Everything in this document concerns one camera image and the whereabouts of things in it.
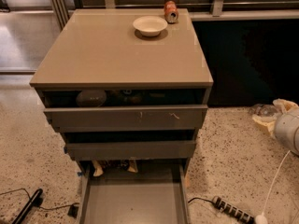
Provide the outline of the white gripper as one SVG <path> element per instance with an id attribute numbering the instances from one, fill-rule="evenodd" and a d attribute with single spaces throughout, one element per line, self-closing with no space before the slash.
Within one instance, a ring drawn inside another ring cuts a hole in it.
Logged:
<path id="1" fill-rule="evenodd" d="M 252 120 L 262 132 L 270 137 L 275 135 L 281 145 L 299 156 L 299 105 L 285 99 L 276 99 L 273 105 L 283 114 L 277 121 L 258 115 L 253 115 Z"/>

